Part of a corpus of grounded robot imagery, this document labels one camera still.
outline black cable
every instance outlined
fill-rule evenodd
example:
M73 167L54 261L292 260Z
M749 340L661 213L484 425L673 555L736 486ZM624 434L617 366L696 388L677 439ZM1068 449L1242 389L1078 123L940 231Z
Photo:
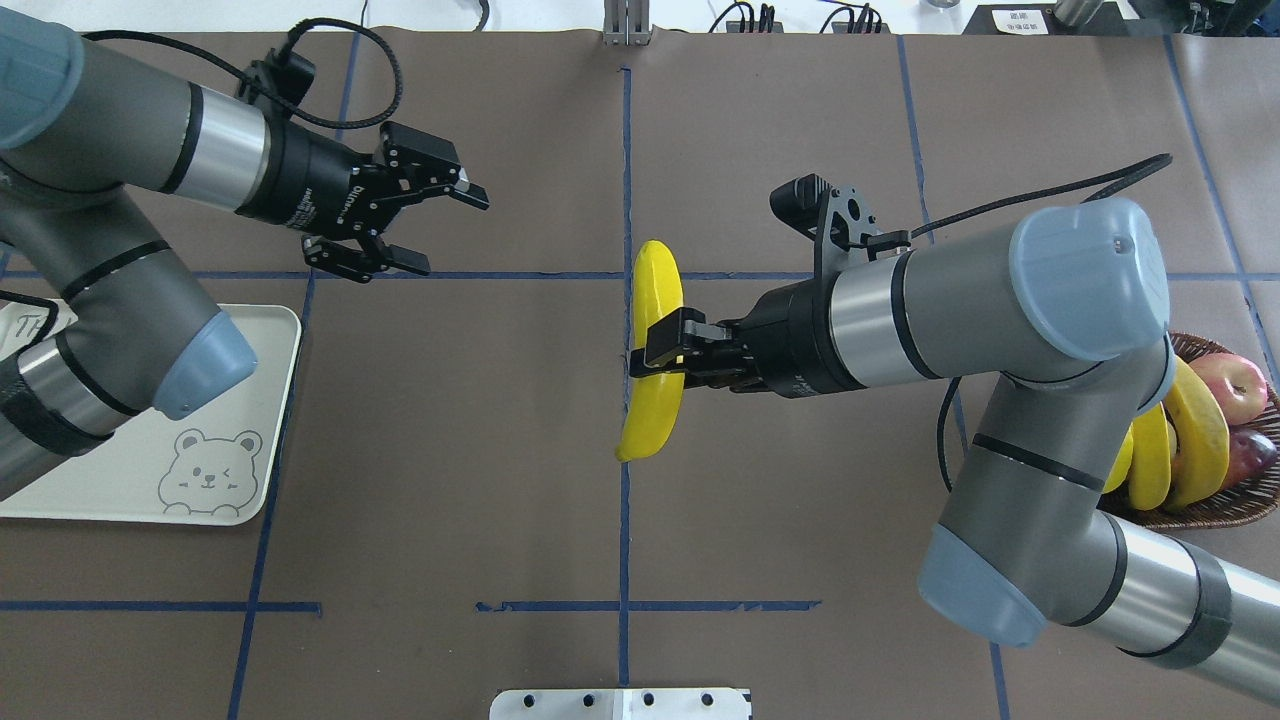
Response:
M951 414L951 402L955 401L956 391L960 389L960 380L961 378L951 378L951 382L947 383L947 393L942 396L942 407L938 409L938 471L942 473L942 484L947 486L947 492L951 492L951 474L947 473L946 450L947 415Z
M1102 190L1094 192L1093 195L1085 197L1082 201L1082 204L1084 204L1084 202L1092 202L1094 200L1102 200L1103 197L1111 197L1116 192L1120 192L1121 190L1124 190L1124 188L1126 188L1126 187L1129 187L1129 186L1132 186L1132 184L1134 184L1137 182L1140 182L1140 181L1151 177L1152 174L1155 174L1155 173L1157 173L1157 172L1167 168L1170 165L1170 163L1172 163L1172 160L1174 159L1172 159L1171 155L1169 155L1167 152L1161 152L1160 155L1152 155L1151 158L1147 158L1146 160L1143 160L1140 163L1134 163L1133 165L1129 165L1128 168L1121 168L1119 170L1114 170L1114 172L1110 172L1110 173L1106 173L1106 174L1102 174L1102 176L1097 176L1097 177L1093 177L1093 178L1089 178L1089 179L1084 179L1084 181L1079 181L1079 182L1073 182L1073 183L1068 183L1068 184L1060 184L1057 187L1051 187L1048 190L1039 190L1039 191L1036 191L1036 192L1027 192L1027 193L1023 193L1023 195L1015 195L1012 197L1006 197L1004 200L997 200L995 202L988 202L986 205L980 205L980 206L974 208L972 210L965 210L964 213L957 213L957 214L951 215L948 218L942 218L941 220L938 220L936 223L929 223L927 225L922 225L922 227L911 231L911 237L913 238L914 237L919 237L919 236L922 236L922 234L924 234L924 233L927 233L929 231L934 231L934 229L941 228L943 225L948 225L951 223L957 223L960 220L965 220L968 218L973 218L974 215L980 215L982 213L986 213L988 210L995 210L997 208L1004 208L1006 205L1014 205L1016 202L1024 202L1027 200L1037 200L1037 199L1041 199L1041 197L1048 197L1051 195L1061 195L1064 192L1070 192L1073 190L1080 190L1080 188L1085 188L1085 187L1093 187L1093 186L1097 186L1097 184L1102 184L1105 182L1110 182L1111 184L1108 184L1108 186L1103 187ZM947 384L947 392L946 392L946 395L942 396L942 406L938 409L938 425L937 425L937 433L934 436L934 438L936 438L936 446L937 446L937 452L938 452L938 473L942 474L942 484L945 484L947 487L947 492L951 492L951 475L947 471L947 455L946 455L946 442L945 442L946 437L945 437L945 430L946 430L947 415L951 413L951 404L955 401L956 391L959 388L960 388L960 378L951 378L951 383Z
M716 27L721 23L721 20L724 19L726 15L728 15L733 10L733 8L737 8L737 12L742 14L742 29L739 29L739 32L745 32L748 26L755 27L755 8L753 8L750 3L739 1L733 3L728 8L724 8L724 12L716 18L716 22L712 23L712 28L708 29L707 32L716 32ZM746 19L748 13L751 14L750 20Z
M17 302L18 305L31 305L32 307L44 307L45 310L49 310L49 316L45 318L45 323L40 325L38 331L36 331L36 337L33 337L27 345L22 346L22 350L18 352L22 352L33 345L40 345L40 342L49 337L49 333L54 331L54 325L58 324L58 304L52 300L22 295L20 292L9 292L8 290L0 290L0 300L8 300L9 302Z
M1093 202L1094 200L1102 200L1103 197L1111 197L1112 195L1120 192L1121 190L1129 187L1130 184L1134 184L1137 182L1142 182L1143 179L1147 179L1152 174L1158 173L1160 170L1164 170L1172 161L1174 161L1174 158L1171 155L1169 155L1167 152L1164 154L1164 155L1156 155L1155 158L1151 158L1151 164L1149 165L1144 164L1146 163L1144 161L1142 168L1134 170L1132 174L1125 176L1125 177L1117 179L1116 182L1114 182L1114 183L1103 187L1102 190L1094 192L1093 195L1085 197L1082 202Z
M476 23L476 28L471 32L480 32L484 26L489 24L489 0L479 0L480 3L480 22Z
M915 228L914 231L911 231L911 237L916 238L916 237L920 237L922 234L924 234L927 232L933 232L933 231L936 231L936 229L938 229L941 227L950 225L951 223L959 223L960 220L968 220L969 218L973 218L975 215L980 215L983 213L989 213L991 210L997 210L1000 208L1006 208L1009 205L1016 205L1019 202L1027 202L1027 201L1030 201L1030 200L1039 200L1042 197L1051 197L1053 195L1062 195L1064 192L1071 192L1071 191L1075 191L1075 190L1083 190L1085 187L1093 187L1096 184L1102 184L1105 182L1121 181L1124 184L1115 183L1114 190L1112 190L1112 186L1108 186L1108 187L1103 188L1102 191L1100 191L1100 192L1105 192L1105 191L1110 190L1110 192L1107 195L1111 195L1114 192L1119 192L1120 190L1124 190L1125 187L1129 187L1130 184L1138 182L1139 179L1143 179L1143 178L1148 177L1151 173L1155 173L1156 170L1160 170L1161 168L1169 167L1169 163L1171 163L1171 161L1172 161L1172 158L1167 152L1162 152L1160 155L1153 155L1151 158L1147 158L1146 160L1143 160L1140 163L1134 163L1133 165L1129 165L1128 168L1120 168L1119 170L1112 170L1110 173L1101 174L1101 176L1097 176L1097 177L1092 177L1089 179L1071 182L1071 183L1068 183L1068 184L1060 184L1057 187L1050 187L1047 190L1037 190L1036 192L1024 192L1023 195L1014 195L1011 197L1005 197L1004 200L996 200L995 202L987 202L986 205L979 205L978 208L973 208L970 210L965 210L964 213L956 213L955 215L948 215L946 218L942 218L941 220L934 220L934 222L932 222L932 223L929 223L927 225L920 225L920 227ZM1124 182L1124 181L1129 179L1130 176L1134 176L1135 179L1132 179L1130 182ZM1088 202L1089 200L1097 200L1097 199L1098 197L1089 196L1089 199L1085 200L1085 202Z
M378 113L371 118L365 118L362 120L347 120L347 122L326 120L324 118L312 115L311 113L307 113L306 110L298 108L293 102L289 102L284 97L280 97L274 90L264 87L256 79L248 77L247 74L241 72L239 68L232 65L227 60L223 60L218 55L214 55L212 53L202 47L196 47L195 45L191 45L188 42L174 40L172 37L164 37L161 35L154 35L150 32L137 32L132 29L104 29L99 32L87 32L84 33L84 40L90 40L93 42L97 42L100 40L136 40L138 42L152 42L155 45L164 45L165 47L172 47L174 50L182 50L183 53L189 53L202 60L218 65L228 74L236 77L236 79L243 82L244 85L265 95L276 105L296 114L300 119L303 119L314 126L319 126L323 128L330 128L330 129L366 128L370 126L376 126L378 123L392 117L392 114L396 113L396 109L399 108L401 96L404 95L404 78L401 73L399 60L396 59L396 53L392 50L392 46L388 45L387 41L383 40L381 36L379 36L376 32L361 27L356 23L339 20L337 18L308 18L293 26L293 29L291 29L289 33L285 36L285 42L284 45L280 46L279 50L279 58L282 59L287 58L291 53L293 53L293 46L298 44L298 40L301 40L303 35L317 27L337 27L337 28L349 29L352 32L360 33L372 40L374 44L378 45L379 49L381 49L383 54L387 55L387 61L392 67L392 76L394 77L396 81L396 92L392 97L390 104L387 106L385 110Z
M822 23L822 27L818 28L818 35L827 32L827 28L831 27L831 20L836 19L836 15L840 14L841 10L849 13L849 27L854 26L854 9L850 5L841 5L827 15L827 22Z
M863 23L867 23L867 29L870 29L870 24L872 24L872 6L870 5L863 5L861 12L858 13L858 20L854 22L852 24L850 24L849 28L845 29L845 32L847 32L850 35L852 35L855 32L859 33L859 35L863 35Z

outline cartoon bear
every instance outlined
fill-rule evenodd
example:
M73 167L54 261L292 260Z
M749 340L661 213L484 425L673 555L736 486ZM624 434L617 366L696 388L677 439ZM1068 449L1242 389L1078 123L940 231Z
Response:
M178 436L173 448L178 456L157 488L166 515L239 518L241 507L257 496L253 459L262 450L262 436L253 430L224 439L192 428Z

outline apple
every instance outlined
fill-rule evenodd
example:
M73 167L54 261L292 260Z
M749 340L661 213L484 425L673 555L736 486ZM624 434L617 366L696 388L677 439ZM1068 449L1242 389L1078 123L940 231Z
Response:
M1212 352L1188 363L1208 386L1228 425L1243 425L1267 406L1267 380L1247 357Z
M1276 461L1275 443L1253 428L1234 428L1229 447L1231 455L1220 491L1235 487L1247 478L1257 478Z

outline wicker basket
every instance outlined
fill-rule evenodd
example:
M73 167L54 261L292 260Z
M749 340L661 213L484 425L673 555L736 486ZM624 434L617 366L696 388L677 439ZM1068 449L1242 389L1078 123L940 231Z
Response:
M1211 352L1230 352L1226 347L1202 337L1170 333L1174 352L1188 363ZM1257 419L1244 427L1254 428L1280 446L1280 398L1267 386L1270 402ZM1151 530L1192 528L1233 528L1266 516L1280 505L1280 462L1271 465L1260 478L1251 478L1231 489L1188 506L1178 514L1162 510L1139 511L1125 505L1124 491L1102 496L1098 507Z

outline yellow banana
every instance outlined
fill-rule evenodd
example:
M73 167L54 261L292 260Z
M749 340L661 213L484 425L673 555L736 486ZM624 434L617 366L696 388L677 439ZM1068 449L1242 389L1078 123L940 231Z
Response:
M1133 461L1129 465L1129 505L1134 510L1153 510L1169 496L1169 425L1164 406L1134 418Z
M1124 479L1129 474L1129 465L1132 462L1133 423L1129 424L1129 429L1124 433L1124 445L1120 446L1120 454L1116 455L1115 465L1111 466L1111 474L1107 475L1107 484L1102 488L1102 492L1111 492L1124 484Z
M644 347L649 327L685 302L680 269L671 250L657 240L636 254L631 293L631 333L635 347ZM613 451L621 462L649 457L662 450L676 427L685 375L663 373L635 380L622 424L622 442Z
M1217 492L1230 459L1226 420L1213 393L1181 357L1176 360L1174 387L1165 396L1169 418L1178 428L1174 491L1165 502L1165 510L1174 511Z

